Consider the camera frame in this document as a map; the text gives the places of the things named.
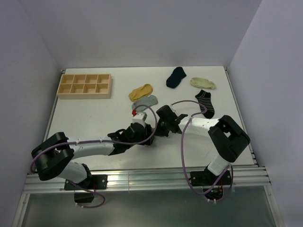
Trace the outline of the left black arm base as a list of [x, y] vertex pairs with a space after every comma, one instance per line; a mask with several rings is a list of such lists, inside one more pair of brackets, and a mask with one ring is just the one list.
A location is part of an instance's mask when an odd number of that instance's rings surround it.
[[[64, 190], [74, 191], [74, 201], [76, 205], [84, 208], [96, 208], [102, 206], [106, 199], [98, 190], [107, 188], [107, 175], [92, 175], [81, 183], [74, 183], [65, 180]], [[101, 199], [98, 205], [90, 205], [94, 199]]]

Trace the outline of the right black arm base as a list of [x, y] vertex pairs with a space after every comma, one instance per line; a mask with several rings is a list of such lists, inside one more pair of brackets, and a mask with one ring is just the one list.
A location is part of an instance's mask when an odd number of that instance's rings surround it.
[[[185, 168], [183, 169], [185, 179], [190, 189], [197, 195], [204, 196], [207, 202], [217, 203], [225, 198], [233, 190], [233, 167], [228, 165], [218, 176], [214, 175], [208, 166], [204, 171], [191, 171], [188, 178]], [[203, 192], [197, 191], [196, 186], [210, 186], [209, 189], [203, 189]]]

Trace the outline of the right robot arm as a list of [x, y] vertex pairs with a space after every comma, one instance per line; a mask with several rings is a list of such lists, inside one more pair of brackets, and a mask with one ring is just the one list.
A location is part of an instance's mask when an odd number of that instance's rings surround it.
[[164, 105], [156, 113], [159, 121], [155, 136], [167, 137], [172, 132], [181, 135], [194, 134], [211, 139], [217, 155], [206, 168], [205, 180], [209, 184], [216, 184], [221, 179], [224, 169], [235, 162], [250, 144], [247, 133], [228, 115], [219, 119], [198, 118], [194, 114], [178, 116], [168, 105]]

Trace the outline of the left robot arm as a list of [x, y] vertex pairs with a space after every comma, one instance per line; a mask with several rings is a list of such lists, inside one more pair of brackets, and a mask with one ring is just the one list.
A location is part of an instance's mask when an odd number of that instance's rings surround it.
[[60, 177], [87, 189], [94, 184], [93, 176], [86, 164], [75, 163], [73, 159], [119, 155], [134, 145], [151, 145], [154, 133], [155, 129], [149, 124], [140, 123], [131, 123], [127, 129], [95, 140], [73, 141], [63, 132], [58, 132], [32, 151], [31, 171], [37, 173], [41, 181]]

